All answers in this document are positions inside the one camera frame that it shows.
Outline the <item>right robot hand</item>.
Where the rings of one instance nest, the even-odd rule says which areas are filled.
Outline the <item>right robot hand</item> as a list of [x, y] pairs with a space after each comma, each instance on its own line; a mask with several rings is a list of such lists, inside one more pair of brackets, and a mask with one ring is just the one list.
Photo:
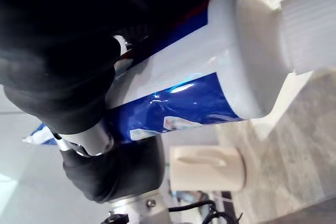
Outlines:
[[152, 36], [204, 0], [1, 0], [1, 84], [7, 98], [46, 123], [53, 133], [82, 137], [108, 116], [119, 135], [141, 116], [162, 131], [169, 113], [208, 124], [208, 108], [179, 104], [163, 90], [164, 106], [143, 98], [107, 111], [105, 98], [121, 47], [118, 32], [149, 51]]

